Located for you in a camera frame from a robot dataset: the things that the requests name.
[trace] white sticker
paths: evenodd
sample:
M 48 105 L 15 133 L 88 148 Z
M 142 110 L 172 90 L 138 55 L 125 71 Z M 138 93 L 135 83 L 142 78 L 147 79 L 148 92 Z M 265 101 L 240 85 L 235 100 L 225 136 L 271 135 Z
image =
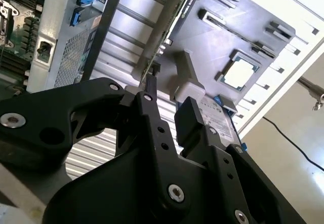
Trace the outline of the white sticker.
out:
M 230 142 L 234 142 L 232 130 L 224 115 L 223 108 L 213 99 L 204 97 L 199 105 L 199 110 L 206 125 L 217 130 L 220 137 Z

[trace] silver screw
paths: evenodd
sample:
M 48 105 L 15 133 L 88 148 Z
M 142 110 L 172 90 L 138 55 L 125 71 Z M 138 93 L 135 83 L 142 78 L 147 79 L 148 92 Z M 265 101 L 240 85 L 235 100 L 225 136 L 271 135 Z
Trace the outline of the silver screw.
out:
M 235 217 L 238 220 L 239 224 L 249 224 L 247 216 L 240 210 L 235 211 Z
M 3 114 L 0 118 L 0 123 L 11 129 L 20 128 L 26 124 L 26 119 L 16 113 Z
M 235 148 L 237 149 L 238 153 L 243 153 L 242 149 L 238 146 L 235 146 Z
M 211 131 L 213 134 L 217 134 L 216 129 L 214 129 L 213 127 L 209 127 L 209 131 Z
M 168 192 L 171 199 L 173 199 L 175 202 L 181 203 L 184 200 L 184 193 L 179 186 L 171 184 L 168 187 Z
M 118 91 L 118 90 L 119 90 L 118 86 L 115 86 L 114 84 L 110 84 L 109 87 L 110 87 L 111 89 L 113 89 L 114 91 Z
M 152 97 L 150 97 L 149 95 L 144 95 L 144 98 L 148 101 L 151 101 L 152 100 Z

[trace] floor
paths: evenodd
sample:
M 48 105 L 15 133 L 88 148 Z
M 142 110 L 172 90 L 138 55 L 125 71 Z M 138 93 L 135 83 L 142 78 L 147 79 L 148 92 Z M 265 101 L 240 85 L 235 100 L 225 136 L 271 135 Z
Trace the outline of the floor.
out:
M 324 55 L 304 74 L 324 87 Z M 266 114 L 310 159 L 324 167 L 324 108 L 295 83 Z M 308 224 L 324 220 L 324 172 L 308 163 L 276 129 L 262 119 L 244 138 L 248 152 Z

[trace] black cable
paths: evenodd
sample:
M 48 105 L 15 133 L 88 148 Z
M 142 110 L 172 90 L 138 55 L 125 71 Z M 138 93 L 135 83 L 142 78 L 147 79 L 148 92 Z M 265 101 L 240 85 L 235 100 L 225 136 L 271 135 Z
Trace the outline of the black cable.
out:
M 318 165 L 317 163 L 313 162 L 307 155 L 306 153 L 303 152 L 302 149 L 299 148 L 299 146 L 297 146 L 295 143 L 293 143 L 293 141 L 291 139 L 289 139 L 279 128 L 278 126 L 271 120 L 267 119 L 266 117 L 263 117 L 264 120 L 268 121 L 269 123 L 271 123 L 275 128 L 276 130 L 286 139 L 288 140 L 294 147 L 296 147 L 300 152 L 301 154 L 304 155 L 304 157 L 306 158 L 307 161 L 309 161 L 311 164 L 313 164 L 315 167 L 318 167 L 320 170 L 322 170 L 324 172 L 324 168 L 322 168 L 320 165 Z

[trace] ventilation grille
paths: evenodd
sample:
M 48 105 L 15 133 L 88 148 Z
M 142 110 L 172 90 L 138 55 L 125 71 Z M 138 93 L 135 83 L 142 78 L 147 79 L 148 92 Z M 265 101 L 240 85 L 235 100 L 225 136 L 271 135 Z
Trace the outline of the ventilation grille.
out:
M 81 57 L 88 41 L 90 29 L 87 29 L 67 41 L 62 62 L 54 87 L 67 86 L 74 83 L 81 65 Z

